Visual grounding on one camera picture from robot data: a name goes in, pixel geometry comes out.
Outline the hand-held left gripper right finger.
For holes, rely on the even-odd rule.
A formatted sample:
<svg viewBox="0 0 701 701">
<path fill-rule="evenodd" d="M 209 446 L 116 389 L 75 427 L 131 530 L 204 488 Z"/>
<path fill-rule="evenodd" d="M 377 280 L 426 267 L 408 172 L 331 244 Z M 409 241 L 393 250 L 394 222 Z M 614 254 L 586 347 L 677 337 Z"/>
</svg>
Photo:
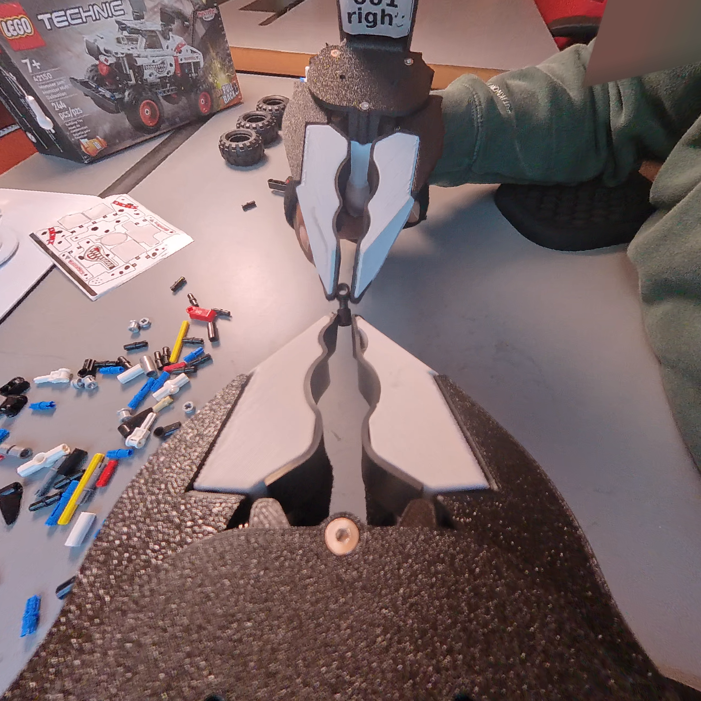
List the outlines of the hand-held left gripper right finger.
<svg viewBox="0 0 701 701">
<path fill-rule="evenodd" d="M 437 373 L 360 316 L 353 319 L 353 352 L 369 405 L 363 422 L 368 457 L 426 494 L 487 489 Z"/>
</svg>

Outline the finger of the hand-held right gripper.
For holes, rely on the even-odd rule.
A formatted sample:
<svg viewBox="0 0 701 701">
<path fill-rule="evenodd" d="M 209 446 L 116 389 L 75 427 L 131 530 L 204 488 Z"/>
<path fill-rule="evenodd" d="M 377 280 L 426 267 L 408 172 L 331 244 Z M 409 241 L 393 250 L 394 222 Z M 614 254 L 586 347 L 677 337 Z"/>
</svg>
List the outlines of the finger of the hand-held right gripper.
<svg viewBox="0 0 701 701">
<path fill-rule="evenodd" d="M 299 206 L 311 253 L 327 299 L 336 296 L 340 246 L 336 220 L 342 205 L 338 174 L 350 157 L 350 142 L 332 125 L 306 126 Z"/>
<path fill-rule="evenodd" d="M 352 300 L 359 302 L 386 260 L 414 205 L 413 186 L 419 136 L 393 133 L 373 143 L 370 165 L 376 185 L 364 212 L 353 270 Z"/>
</svg>

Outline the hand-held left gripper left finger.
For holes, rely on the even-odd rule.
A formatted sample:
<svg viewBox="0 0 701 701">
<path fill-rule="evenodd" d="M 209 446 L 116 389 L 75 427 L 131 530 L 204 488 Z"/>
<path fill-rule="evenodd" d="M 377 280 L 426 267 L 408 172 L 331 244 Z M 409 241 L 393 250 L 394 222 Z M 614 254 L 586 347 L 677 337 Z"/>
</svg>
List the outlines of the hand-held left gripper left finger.
<svg viewBox="0 0 701 701">
<path fill-rule="evenodd" d="M 194 481 L 197 491 L 261 494 L 320 446 L 337 314 L 323 316 L 258 364 Z"/>
</svg>

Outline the pile of small toy pieces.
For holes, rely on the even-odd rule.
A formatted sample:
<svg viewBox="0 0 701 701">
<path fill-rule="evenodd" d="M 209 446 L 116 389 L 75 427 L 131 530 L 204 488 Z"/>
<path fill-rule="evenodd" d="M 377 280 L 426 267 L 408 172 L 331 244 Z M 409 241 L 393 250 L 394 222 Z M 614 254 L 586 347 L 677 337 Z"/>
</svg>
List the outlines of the pile of small toy pieces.
<svg viewBox="0 0 701 701">
<path fill-rule="evenodd" d="M 30 657 L 69 598 L 85 552 L 115 501 L 151 454 L 185 440 L 207 400 L 234 376 L 220 320 L 215 349 L 188 346 L 171 375 L 127 370 L 173 346 L 187 320 L 189 299 L 232 311 L 233 292 L 221 273 L 145 273 L 89 302 L 59 272 L 29 294 L 1 324 L 1 384 L 27 381 L 2 451 L 31 449 L 32 457 L 1 457 L 1 666 Z"/>
</svg>

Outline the grey desk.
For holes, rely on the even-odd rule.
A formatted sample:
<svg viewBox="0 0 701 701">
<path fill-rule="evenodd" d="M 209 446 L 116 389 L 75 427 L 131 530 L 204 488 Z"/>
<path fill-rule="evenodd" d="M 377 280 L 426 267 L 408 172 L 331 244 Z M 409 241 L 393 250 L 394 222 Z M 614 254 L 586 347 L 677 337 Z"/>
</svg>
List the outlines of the grey desk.
<svg viewBox="0 0 701 701">
<path fill-rule="evenodd" d="M 229 168 L 217 148 L 241 112 L 265 95 L 291 95 L 295 81 L 239 81 L 243 104 L 207 121 L 131 192 L 193 239 L 145 273 L 176 273 L 173 293 L 190 272 L 221 273 L 231 285 L 231 380 L 335 308 L 268 188 L 289 173 L 283 143 L 248 171 Z M 646 342 L 634 269 L 619 249 L 531 244 L 497 211 L 493 190 L 433 188 L 427 220 L 402 232 L 355 310 L 530 452 L 583 527 L 647 653 L 697 686 L 700 475 Z M 243 212 L 249 200 L 257 207 Z"/>
</svg>

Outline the black toy tyre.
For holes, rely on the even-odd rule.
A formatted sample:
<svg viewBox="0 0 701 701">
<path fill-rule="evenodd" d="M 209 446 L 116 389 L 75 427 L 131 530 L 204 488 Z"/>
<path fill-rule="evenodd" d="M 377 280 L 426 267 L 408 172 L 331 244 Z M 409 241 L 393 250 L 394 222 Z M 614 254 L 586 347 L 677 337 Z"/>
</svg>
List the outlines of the black toy tyre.
<svg viewBox="0 0 701 701">
<path fill-rule="evenodd" d="M 236 127 L 258 134 L 265 146 L 274 143 L 278 138 L 277 119 L 266 111 L 246 111 L 238 117 Z"/>
<path fill-rule="evenodd" d="M 224 132 L 219 138 L 224 161 L 236 167 L 256 165 L 264 157 L 264 142 L 259 134 L 246 128 Z"/>
<path fill-rule="evenodd" d="M 266 95 L 257 102 L 257 110 L 270 114 L 276 121 L 277 129 L 282 129 L 283 117 L 289 98 L 282 95 Z"/>
</svg>

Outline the wood-edged table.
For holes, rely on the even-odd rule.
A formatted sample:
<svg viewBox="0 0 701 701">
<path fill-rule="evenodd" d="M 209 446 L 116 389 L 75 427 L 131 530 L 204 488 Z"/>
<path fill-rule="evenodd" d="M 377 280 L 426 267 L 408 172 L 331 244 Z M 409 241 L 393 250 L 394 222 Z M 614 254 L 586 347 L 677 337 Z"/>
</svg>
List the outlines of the wood-edged table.
<svg viewBox="0 0 701 701">
<path fill-rule="evenodd" d="M 340 43 L 335 1 L 302 1 L 280 14 L 250 1 L 219 7 L 238 72 L 302 76 L 309 57 Z M 533 1 L 420 1 L 411 49 L 434 69 L 434 88 L 465 72 L 487 79 L 557 53 Z"/>
</svg>

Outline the sticker sheet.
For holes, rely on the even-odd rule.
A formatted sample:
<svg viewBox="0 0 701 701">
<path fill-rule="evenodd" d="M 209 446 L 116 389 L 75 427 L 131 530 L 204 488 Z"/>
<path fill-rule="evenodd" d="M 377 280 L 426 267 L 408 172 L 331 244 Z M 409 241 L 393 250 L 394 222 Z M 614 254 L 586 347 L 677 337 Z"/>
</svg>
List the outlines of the sticker sheet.
<svg viewBox="0 0 701 701">
<path fill-rule="evenodd" d="M 125 194 L 65 215 L 30 238 L 92 300 L 192 243 Z"/>
</svg>

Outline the toy truck set box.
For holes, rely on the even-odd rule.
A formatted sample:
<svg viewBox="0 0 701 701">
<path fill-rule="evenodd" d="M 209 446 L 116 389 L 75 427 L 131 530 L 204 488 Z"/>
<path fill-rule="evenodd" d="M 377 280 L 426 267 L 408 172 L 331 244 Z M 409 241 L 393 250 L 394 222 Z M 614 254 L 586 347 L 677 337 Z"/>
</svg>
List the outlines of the toy truck set box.
<svg viewBox="0 0 701 701">
<path fill-rule="evenodd" d="M 242 96 L 215 1 L 2 1 L 1 100 L 38 152 L 93 162 Z"/>
</svg>

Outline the person's clothed body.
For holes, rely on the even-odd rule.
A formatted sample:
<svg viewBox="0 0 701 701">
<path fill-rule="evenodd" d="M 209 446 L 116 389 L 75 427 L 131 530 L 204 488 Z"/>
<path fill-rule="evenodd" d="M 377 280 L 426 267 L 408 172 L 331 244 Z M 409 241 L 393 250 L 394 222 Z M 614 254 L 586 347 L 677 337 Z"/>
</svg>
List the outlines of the person's clothed body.
<svg viewBox="0 0 701 701">
<path fill-rule="evenodd" d="M 647 335 L 680 434 L 700 466 L 700 119 L 651 189 L 655 213 L 629 246 Z"/>
</svg>

